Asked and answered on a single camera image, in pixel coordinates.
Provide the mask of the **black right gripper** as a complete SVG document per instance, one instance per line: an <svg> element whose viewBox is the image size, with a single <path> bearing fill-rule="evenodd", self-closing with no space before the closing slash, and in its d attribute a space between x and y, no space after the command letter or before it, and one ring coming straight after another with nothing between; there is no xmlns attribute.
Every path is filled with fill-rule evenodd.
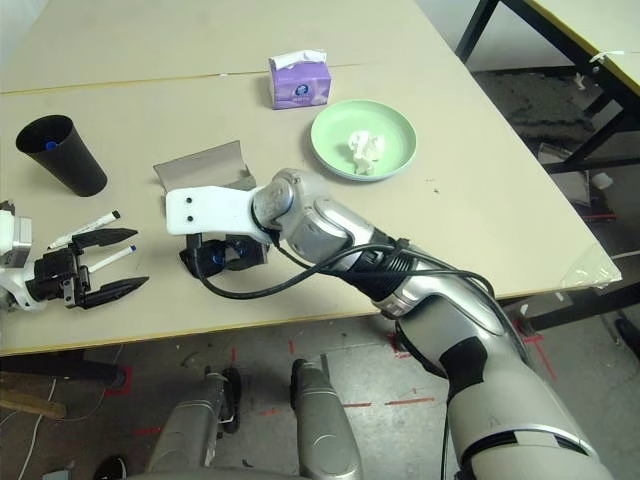
<svg viewBox="0 0 640 480"><path fill-rule="evenodd" d="M225 238L225 268L241 271L266 264L270 246L246 235Z"/></svg>

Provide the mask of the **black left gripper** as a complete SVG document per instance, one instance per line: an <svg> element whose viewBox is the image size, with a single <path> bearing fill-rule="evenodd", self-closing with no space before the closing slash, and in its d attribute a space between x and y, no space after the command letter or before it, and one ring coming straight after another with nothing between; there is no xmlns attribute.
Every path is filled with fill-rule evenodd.
<svg viewBox="0 0 640 480"><path fill-rule="evenodd" d="M34 263L34 278L26 282L28 293L36 301L61 299L68 308L82 306L83 309L121 299L141 287L149 277L117 280L88 293L88 268L80 264L77 250L117 244L137 234L134 229L104 228L73 235L73 248L48 252Z"/></svg>

